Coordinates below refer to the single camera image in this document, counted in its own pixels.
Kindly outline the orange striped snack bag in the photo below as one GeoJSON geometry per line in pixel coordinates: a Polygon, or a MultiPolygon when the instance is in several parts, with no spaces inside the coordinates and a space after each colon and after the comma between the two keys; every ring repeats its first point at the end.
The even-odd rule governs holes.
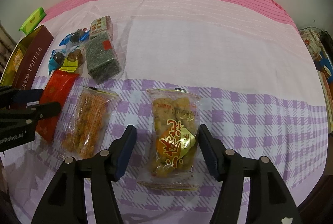
{"type": "Polygon", "coordinates": [[[87,159],[95,154],[118,101],[113,91],[83,87],[62,140],[66,155],[87,159]]]}

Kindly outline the blue dark candy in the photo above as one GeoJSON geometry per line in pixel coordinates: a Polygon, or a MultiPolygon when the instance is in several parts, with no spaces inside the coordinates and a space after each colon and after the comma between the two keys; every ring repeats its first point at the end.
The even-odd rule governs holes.
{"type": "Polygon", "coordinates": [[[48,74],[51,73],[60,67],[62,67],[64,60],[66,57],[66,50],[65,49],[54,49],[51,52],[50,59],[48,62],[48,74]]]}

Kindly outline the dark sesame cake block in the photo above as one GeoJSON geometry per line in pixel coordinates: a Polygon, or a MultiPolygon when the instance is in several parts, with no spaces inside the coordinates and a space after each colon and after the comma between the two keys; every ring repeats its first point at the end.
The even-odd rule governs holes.
{"type": "Polygon", "coordinates": [[[101,84],[121,72],[121,66],[108,32],[90,39],[86,44],[87,72],[101,84]]]}

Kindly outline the clear fried snack bag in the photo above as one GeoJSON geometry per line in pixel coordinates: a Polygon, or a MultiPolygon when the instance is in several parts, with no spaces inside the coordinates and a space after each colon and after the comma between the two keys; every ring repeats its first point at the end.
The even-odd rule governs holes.
{"type": "Polygon", "coordinates": [[[192,191],[201,97],[184,89],[148,89],[153,131],[147,165],[138,183],[157,190],[192,191]]]}

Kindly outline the green red cake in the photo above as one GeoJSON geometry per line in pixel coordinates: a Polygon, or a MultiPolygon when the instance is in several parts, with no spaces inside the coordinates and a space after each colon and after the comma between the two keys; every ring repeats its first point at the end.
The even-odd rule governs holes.
{"type": "Polygon", "coordinates": [[[110,16],[104,16],[93,20],[90,24],[89,39],[93,39],[100,34],[107,32],[113,38],[113,23],[110,16]]]}

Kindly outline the gold toffee tin box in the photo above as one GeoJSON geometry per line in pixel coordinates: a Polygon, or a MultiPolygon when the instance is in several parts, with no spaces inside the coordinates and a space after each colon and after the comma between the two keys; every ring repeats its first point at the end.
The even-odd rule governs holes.
{"type": "Polygon", "coordinates": [[[1,86],[28,90],[54,37],[41,25],[15,47],[1,77],[1,86]]]}

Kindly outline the yellow wrapped candy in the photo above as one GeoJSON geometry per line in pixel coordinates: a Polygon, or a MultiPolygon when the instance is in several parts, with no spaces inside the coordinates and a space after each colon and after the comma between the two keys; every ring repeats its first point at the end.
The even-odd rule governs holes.
{"type": "Polygon", "coordinates": [[[85,63],[85,46],[75,45],[66,55],[63,65],[60,67],[60,71],[69,72],[73,74],[81,74],[83,71],[83,65],[85,63]]]}

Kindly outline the green tissue box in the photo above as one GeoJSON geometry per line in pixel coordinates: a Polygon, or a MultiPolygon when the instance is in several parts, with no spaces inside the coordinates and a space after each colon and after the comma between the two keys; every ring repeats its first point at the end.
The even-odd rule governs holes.
{"type": "Polygon", "coordinates": [[[46,12],[42,7],[37,8],[21,25],[19,31],[24,35],[29,35],[46,17],[46,12]]]}

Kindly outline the floral cloth pile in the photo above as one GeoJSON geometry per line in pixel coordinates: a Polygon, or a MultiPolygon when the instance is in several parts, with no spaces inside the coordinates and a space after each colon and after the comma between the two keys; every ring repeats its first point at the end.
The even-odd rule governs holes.
{"type": "Polygon", "coordinates": [[[327,31],[315,27],[303,28],[299,33],[313,59],[322,84],[328,132],[332,133],[332,37],[327,31]]]}

